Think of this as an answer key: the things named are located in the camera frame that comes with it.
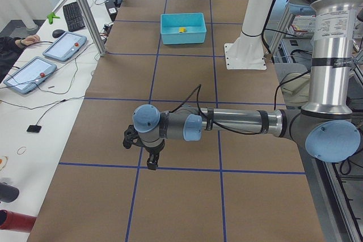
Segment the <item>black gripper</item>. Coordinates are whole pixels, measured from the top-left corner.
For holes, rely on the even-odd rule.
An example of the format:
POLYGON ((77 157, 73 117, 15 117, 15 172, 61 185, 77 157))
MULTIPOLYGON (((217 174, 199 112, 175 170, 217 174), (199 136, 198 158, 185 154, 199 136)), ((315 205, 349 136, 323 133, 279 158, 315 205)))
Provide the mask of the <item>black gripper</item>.
POLYGON ((144 149, 149 153, 149 157, 147 159, 147 168, 152 171, 156 171, 158 169, 158 160, 159 153, 165 147, 165 141, 161 141, 160 143, 142 143, 144 149))

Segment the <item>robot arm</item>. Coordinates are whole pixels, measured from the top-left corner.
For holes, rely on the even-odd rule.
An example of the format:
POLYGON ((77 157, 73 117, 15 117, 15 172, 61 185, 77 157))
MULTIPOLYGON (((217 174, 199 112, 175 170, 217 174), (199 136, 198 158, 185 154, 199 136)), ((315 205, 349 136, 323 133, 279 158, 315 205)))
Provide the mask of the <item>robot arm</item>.
POLYGON ((312 157, 337 163, 352 156, 361 136, 346 105, 353 65, 353 29, 362 0, 292 0, 315 11, 309 97, 300 110, 238 111, 190 107, 185 103, 161 112, 145 104, 133 113, 123 145, 143 147, 147 167, 155 170, 167 139, 198 141, 203 131, 227 130, 243 135, 272 134, 292 140, 312 157))

